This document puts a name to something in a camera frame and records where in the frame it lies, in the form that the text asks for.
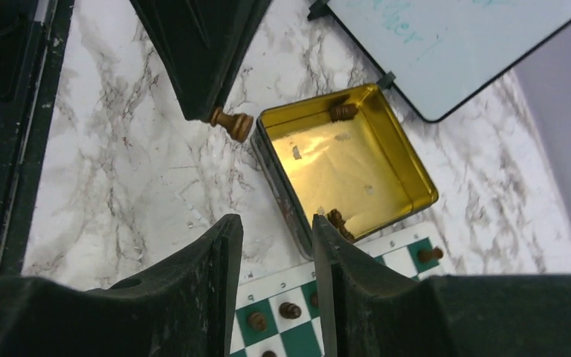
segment white square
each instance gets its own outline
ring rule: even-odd
[[[422,273],[419,273],[419,281],[423,281],[428,279],[433,275],[443,276],[445,273],[443,272],[443,268],[441,266],[435,266],[434,268],[430,268]]]
[[[382,256],[385,266],[397,271],[405,277],[414,277],[417,275],[417,269],[413,264],[413,258],[410,257],[408,248],[397,249]]]
[[[246,347],[246,356],[261,357],[266,351],[272,351],[277,356],[285,356],[286,349],[283,347],[283,342],[279,334]]]
[[[314,329],[314,334],[316,335],[316,341],[318,341],[318,346],[320,347],[320,355],[325,355],[325,345],[323,345],[323,332],[320,329],[320,318],[315,318],[312,320],[312,329]]]
[[[233,332],[230,337],[230,353],[233,354],[242,348],[244,348],[244,338],[242,337],[242,331],[239,329],[236,316],[233,319]]]
[[[292,327],[297,327],[310,320],[309,310],[307,309],[307,303],[301,288],[295,288],[282,294],[275,295],[269,298],[268,302],[270,303],[274,322],[277,324],[277,331],[279,332],[287,331]],[[281,306],[282,303],[294,303],[299,306],[301,308],[301,316],[294,320],[281,317],[279,306]]]

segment dark green object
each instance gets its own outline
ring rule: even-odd
[[[246,355],[245,350],[239,350],[239,351],[229,355],[229,357],[248,357],[248,356]]]
[[[271,0],[130,0],[165,64],[185,119],[224,106]]]
[[[320,356],[311,321],[281,332],[281,340],[288,356]]]
[[[202,237],[107,290],[0,277],[0,356],[227,356],[242,222]]]
[[[419,283],[312,230],[326,356],[571,356],[571,275]]]
[[[375,258],[373,258],[373,259],[374,259],[376,262],[382,264],[383,266],[386,265],[386,263],[384,262],[384,258],[383,258],[382,256],[375,257]]]

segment white marble surface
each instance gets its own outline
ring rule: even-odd
[[[302,263],[250,143],[185,121],[130,3],[103,6],[76,1],[24,274],[108,287],[225,213],[245,227],[241,282]],[[227,110],[257,116],[378,79],[307,6],[274,0]],[[571,272],[569,223],[513,74],[435,125],[389,99],[441,197],[386,231],[433,221],[461,274]]]

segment chess board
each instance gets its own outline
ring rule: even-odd
[[[442,250],[444,246],[434,225],[421,223],[370,242],[356,243],[381,264],[406,277],[424,280],[431,275],[454,273],[448,255],[422,263],[420,251]],[[323,356],[320,314],[312,302],[316,292],[314,263],[281,271],[241,285],[237,292],[231,357],[318,357]],[[279,308],[293,303],[300,308],[295,319],[283,318]],[[262,315],[262,331],[248,322],[254,313]]]

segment chess piece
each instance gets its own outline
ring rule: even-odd
[[[313,307],[318,308],[318,292],[312,292],[312,295],[310,295],[310,297],[309,297],[309,303]]]
[[[264,332],[268,328],[268,322],[261,312],[253,312],[250,314],[248,316],[248,324],[251,326],[251,329],[257,332]]]
[[[301,308],[293,303],[282,303],[279,305],[279,314],[283,318],[294,320],[301,317]]]
[[[434,249],[420,249],[417,252],[417,258],[422,263],[428,263],[431,260],[439,260],[443,258],[443,251],[439,247],[435,247]]]
[[[332,122],[351,120],[358,112],[359,109],[355,104],[343,104],[329,108],[329,117],[332,119]]]
[[[351,234],[351,232],[349,232],[346,229],[345,227],[346,221],[343,219],[343,215],[339,210],[335,208],[331,210],[327,214],[327,220],[334,227],[336,227],[336,229],[338,229],[338,232],[344,237],[344,239],[347,240],[347,242],[351,243],[355,242],[355,237],[353,236],[353,234]]]
[[[244,113],[227,115],[218,107],[211,115],[209,123],[211,126],[223,126],[233,140],[243,143],[251,132],[253,117]]]

